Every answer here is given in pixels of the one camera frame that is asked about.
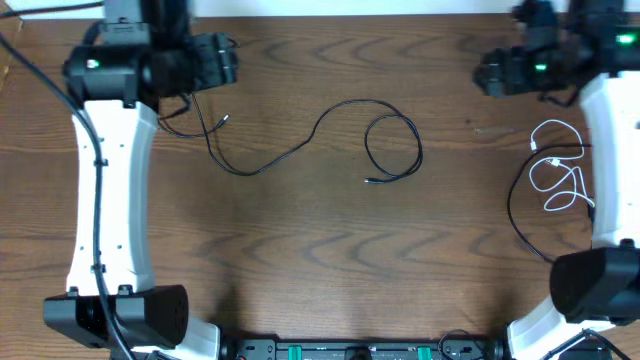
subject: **wooden table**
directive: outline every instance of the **wooden table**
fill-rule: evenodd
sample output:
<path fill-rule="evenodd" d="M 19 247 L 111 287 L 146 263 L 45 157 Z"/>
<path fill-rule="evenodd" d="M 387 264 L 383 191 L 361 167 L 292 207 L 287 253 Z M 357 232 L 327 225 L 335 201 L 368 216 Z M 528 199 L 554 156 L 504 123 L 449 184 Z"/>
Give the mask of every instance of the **wooden table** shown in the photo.
<path fill-rule="evenodd" d="M 2 24 L 62 84 L 61 64 L 89 23 Z M 208 117 L 231 114 L 218 140 L 237 168 L 284 152 L 352 98 L 410 116 L 425 163 L 394 184 L 363 183 L 379 176 L 363 147 L 367 125 L 386 113 L 379 106 L 337 111 L 310 145 L 251 178 L 224 173 L 201 139 L 159 133 L 149 174 L 154 269 L 158 284 L 186 286 L 193 313 L 283 338 L 438 338 L 452 328 L 495 334 L 546 296 L 549 266 L 517 239 L 506 193 L 537 124 L 585 125 L 577 108 L 488 98 L 472 84 L 482 53 L 515 40 L 506 16 L 216 19 L 196 24 L 205 31 L 231 32 L 241 46 L 238 84 L 201 95 Z M 10 64 L 0 94 L 0 357 L 95 358 L 42 321 L 43 299 L 65 290 L 75 241 L 69 111 Z M 166 100 L 163 113 L 178 106 Z M 172 125 L 199 127 L 193 113 Z M 391 170 L 414 159 L 401 121 L 370 140 Z M 539 137 L 560 141 L 574 139 L 554 128 Z M 548 214 L 544 200 L 526 182 L 517 189 L 514 215 L 531 240 L 556 255 L 588 248 L 584 206 Z M 637 329 L 608 336 L 637 357 Z"/>

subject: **tangled white cable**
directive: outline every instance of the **tangled white cable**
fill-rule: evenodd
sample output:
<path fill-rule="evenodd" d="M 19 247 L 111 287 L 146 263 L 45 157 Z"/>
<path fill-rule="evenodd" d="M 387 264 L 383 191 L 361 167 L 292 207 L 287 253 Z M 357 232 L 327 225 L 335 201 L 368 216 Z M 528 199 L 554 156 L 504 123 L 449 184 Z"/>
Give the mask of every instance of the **tangled white cable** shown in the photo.
<path fill-rule="evenodd" d="M 549 123 L 556 123 L 556 124 L 560 124 L 563 125 L 569 129 L 571 129 L 576 136 L 578 137 L 578 142 L 580 143 L 580 145 L 583 144 L 582 142 L 582 137 L 580 136 L 580 133 L 578 132 L 578 130 L 576 130 L 573 126 L 567 124 L 564 121 L 560 121 L 560 120 L 555 120 L 555 119 L 550 119 L 547 120 L 545 122 L 543 122 L 542 124 L 538 125 L 537 128 L 535 128 L 535 130 L 533 130 L 533 132 L 531 133 L 531 150 L 532 151 L 536 151 L 538 149 L 538 146 L 536 145 L 535 142 L 535 134 L 538 130 L 540 130 L 540 128 L 542 128 L 543 126 L 549 124 Z M 574 167 L 569 167 L 567 165 L 564 165 L 562 163 L 562 160 L 577 160 L 580 159 L 584 156 L 584 147 L 580 148 L 580 155 L 578 156 L 569 156 L 569 157 L 562 157 L 562 156 L 549 156 L 549 157 L 545 157 L 542 158 L 538 161 L 536 161 L 535 164 L 533 164 L 533 166 L 531 167 L 531 169 L 529 169 L 529 180 L 531 181 L 531 185 L 533 186 L 534 189 L 536 189 L 539 192 L 542 193 L 546 193 L 546 192 L 551 192 L 553 190 L 555 190 L 558 186 L 562 185 L 565 180 L 567 178 L 569 178 L 569 176 L 572 177 L 573 179 L 573 191 L 559 191 L 553 195 L 551 195 L 551 197 L 549 197 L 549 199 L 547 199 L 547 201 L 544 203 L 544 209 L 546 211 L 560 211 L 560 210 L 564 210 L 569 208 L 571 205 L 573 205 L 576 201 L 576 198 L 582 198 L 584 199 L 590 206 L 595 207 L 596 204 L 593 200 L 589 199 L 589 196 L 587 195 L 587 189 L 584 185 L 584 176 L 582 175 L 582 169 L 579 166 L 574 166 Z M 567 173 L 557 182 L 555 183 L 553 186 L 543 189 L 540 188 L 538 185 L 536 185 L 535 181 L 533 181 L 533 172 L 535 171 L 535 169 L 540 165 L 540 164 L 549 164 L 551 166 L 555 166 L 555 167 L 561 167 L 565 170 L 567 170 Z M 578 191 L 578 178 L 580 179 L 580 185 L 582 186 L 582 191 Z M 573 195 L 572 199 L 570 202 L 568 202 L 566 205 L 564 206 L 560 206 L 560 207 L 555 207 L 555 208 L 550 208 L 549 204 L 557 197 L 562 196 L 562 195 Z"/>

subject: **green light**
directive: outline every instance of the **green light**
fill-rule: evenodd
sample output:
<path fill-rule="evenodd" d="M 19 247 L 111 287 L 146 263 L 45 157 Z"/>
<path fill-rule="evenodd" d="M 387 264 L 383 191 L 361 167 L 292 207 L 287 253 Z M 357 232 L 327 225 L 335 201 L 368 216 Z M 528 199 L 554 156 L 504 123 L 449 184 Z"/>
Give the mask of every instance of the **green light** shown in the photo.
<path fill-rule="evenodd" d="M 616 40 L 622 45 L 631 45 L 634 42 L 636 42 L 636 35 L 635 34 L 622 34 L 622 35 L 618 35 Z"/>

